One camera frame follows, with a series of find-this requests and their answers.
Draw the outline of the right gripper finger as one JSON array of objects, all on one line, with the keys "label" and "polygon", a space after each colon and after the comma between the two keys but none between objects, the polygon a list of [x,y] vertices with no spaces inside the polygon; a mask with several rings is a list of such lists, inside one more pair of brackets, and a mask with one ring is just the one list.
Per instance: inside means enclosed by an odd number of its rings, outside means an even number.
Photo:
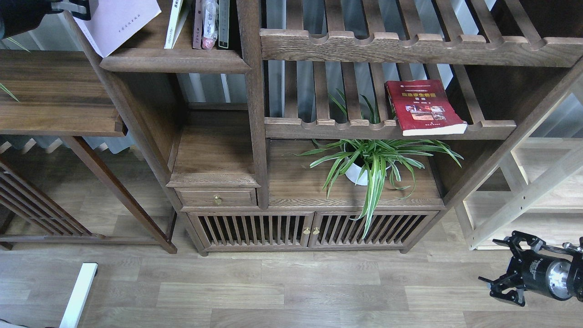
[{"label": "right gripper finger", "polygon": [[[527,245],[531,247],[530,251],[522,249],[520,243],[523,241],[526,241]],[[493,242],[500,246],[507,246],[510,249],[512,252],[510,260],[524,260],[527,256],[545,257],[545,255],[539,254],[539,251],[542,246],[546,245],[546,242],[529,233],[513,231],[511,236],[507,236],[503,240],[493,239]]]},{"label": "right gripper finger", "polygon": [[484,277],[478,277],[479,280],[486,282],[490,289],[490,297],[508,304],[516,304],[524,307],[526,301],[523,297],[525,285],[522,276],[518,272],[510,272],[500,276],[496,280],[489,280]]}]

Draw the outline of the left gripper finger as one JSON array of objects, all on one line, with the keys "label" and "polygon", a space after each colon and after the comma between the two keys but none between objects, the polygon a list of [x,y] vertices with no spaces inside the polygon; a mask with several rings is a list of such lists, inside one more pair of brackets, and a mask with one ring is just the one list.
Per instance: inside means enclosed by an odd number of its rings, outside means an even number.
[{"label": "left gripper finger", "polygon": [[78,19],[90,21],[98,6],[98,0],[52,0],[51,13],[61,13],[66,10]]}]

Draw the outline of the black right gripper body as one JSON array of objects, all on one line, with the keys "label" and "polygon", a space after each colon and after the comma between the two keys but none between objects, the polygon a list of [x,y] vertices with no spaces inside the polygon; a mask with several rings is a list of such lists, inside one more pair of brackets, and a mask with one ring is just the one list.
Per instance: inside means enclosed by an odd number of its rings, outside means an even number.
[{"label": "black right gripper body", "polygon": [[570,261],[545,255],[532,255],[518,258],[516,262],[522,281],[517,286],[518,301],[525,301],[523,292],[526,290],[559,301],[566,301],[575,295],[574,289],[567,282],[571,269]]}]

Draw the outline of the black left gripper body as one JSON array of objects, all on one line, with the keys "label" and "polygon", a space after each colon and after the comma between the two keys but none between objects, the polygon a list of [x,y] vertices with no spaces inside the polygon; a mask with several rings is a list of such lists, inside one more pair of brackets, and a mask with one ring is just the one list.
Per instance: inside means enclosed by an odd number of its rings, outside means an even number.
[{"label": "black left gripper body", "polygon": [[52,13],[56,0],[2,0],[0,2],[1,38],[20,35],[39,26]]}]

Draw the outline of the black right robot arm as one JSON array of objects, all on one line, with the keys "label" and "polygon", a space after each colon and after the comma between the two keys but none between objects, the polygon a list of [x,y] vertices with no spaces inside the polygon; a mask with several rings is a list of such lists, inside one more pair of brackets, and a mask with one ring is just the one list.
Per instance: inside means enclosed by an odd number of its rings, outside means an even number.
[{"label": "black right robot arm", "polygon": [[529,233],[513,231],[504,240],[494,243],[507,246],[512,258],[506,274],[496,280],[479,277],[487,282],[490,296],[502,302],[525,306],[523,293],[526,290],[566,301],[577,297],[582,301],[583,260],[582,246],[570,242],[563,247],[548,246],[546,242]]}]

